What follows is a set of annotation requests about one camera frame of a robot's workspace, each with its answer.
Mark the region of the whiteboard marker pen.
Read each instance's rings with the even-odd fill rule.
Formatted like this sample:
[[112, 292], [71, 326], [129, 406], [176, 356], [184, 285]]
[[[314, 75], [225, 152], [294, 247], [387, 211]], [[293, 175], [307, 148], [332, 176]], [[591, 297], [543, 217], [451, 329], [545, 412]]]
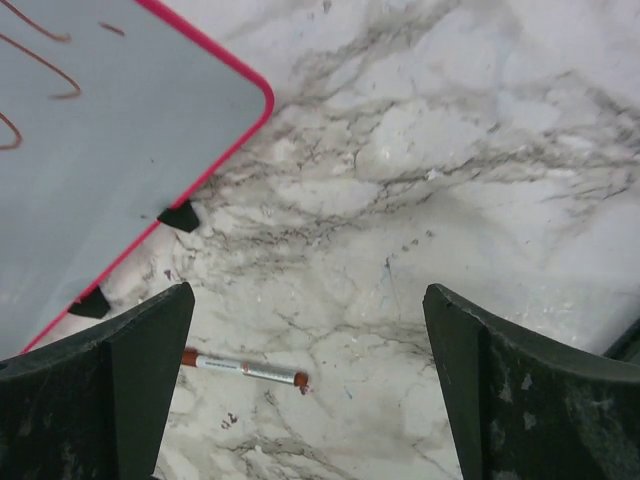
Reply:
[[243, 376], [273, 381], [296, 388], [305, 388], [309, 384], [309, 376], [304, 371], [252, 361], [215, 357], [190, 349], [183, 352], [181, 364], [194, 368], [238, 373]]

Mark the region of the pink framed whiteboard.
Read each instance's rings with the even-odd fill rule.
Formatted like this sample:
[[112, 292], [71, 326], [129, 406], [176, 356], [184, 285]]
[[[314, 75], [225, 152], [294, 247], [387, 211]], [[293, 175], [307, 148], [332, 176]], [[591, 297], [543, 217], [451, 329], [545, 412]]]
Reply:
[[274, 103], [162, 1], [3, 2], [2, 356], [37, 343]]

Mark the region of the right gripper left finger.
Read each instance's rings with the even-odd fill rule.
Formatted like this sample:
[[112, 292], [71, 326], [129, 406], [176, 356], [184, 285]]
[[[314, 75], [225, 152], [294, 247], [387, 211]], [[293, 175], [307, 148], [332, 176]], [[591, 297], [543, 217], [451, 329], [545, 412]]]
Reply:
[[176, 284], [3, 360], [2, 478], [153, 478], [194, 305]]

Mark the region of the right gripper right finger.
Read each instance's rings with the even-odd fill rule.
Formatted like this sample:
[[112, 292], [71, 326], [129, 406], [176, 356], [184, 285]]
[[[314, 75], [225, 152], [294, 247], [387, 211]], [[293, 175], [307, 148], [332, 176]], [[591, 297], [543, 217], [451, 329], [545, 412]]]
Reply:
[[638, 478], [639, 364], [555, 341], [440, 284], [423, 311], [464, 478]]

